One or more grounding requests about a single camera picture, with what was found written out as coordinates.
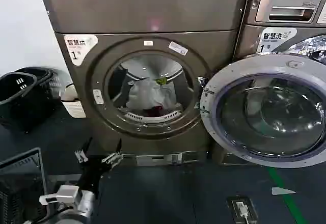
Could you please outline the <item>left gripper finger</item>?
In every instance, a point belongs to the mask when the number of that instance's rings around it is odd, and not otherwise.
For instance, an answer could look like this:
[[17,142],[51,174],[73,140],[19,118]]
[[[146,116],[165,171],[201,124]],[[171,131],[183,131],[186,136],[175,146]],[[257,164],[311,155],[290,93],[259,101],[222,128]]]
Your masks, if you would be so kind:
[[93,140],[93,138],[90,137],[88,140],[86,140],[83,143],[81,148],[74,151],[74,154],[75,154],[75,156],[76,156],[79,163],[84,163],[84,162],[87,162],[89,160],[86,153],[87,153],[87,151],[89,149],[89,146],[90,146],[92,140]]
[[113,169],[119,165],[123,160],[123,154],[121,153],[122,140],[119,139],[115,152],[109,154],[107,157],[101,160],[101,163],[106,165],[108,168]]

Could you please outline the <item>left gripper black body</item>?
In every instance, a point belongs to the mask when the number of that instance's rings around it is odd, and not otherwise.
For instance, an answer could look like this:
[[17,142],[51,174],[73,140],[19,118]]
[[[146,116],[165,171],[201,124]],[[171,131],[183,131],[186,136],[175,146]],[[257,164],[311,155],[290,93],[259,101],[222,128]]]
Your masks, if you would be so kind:
[[112,169],[111,163],[102,162],[100,156],[90,156],[88,161],[79,164],[82,170],[77,186],[81,190],[98,192],[101,176]]

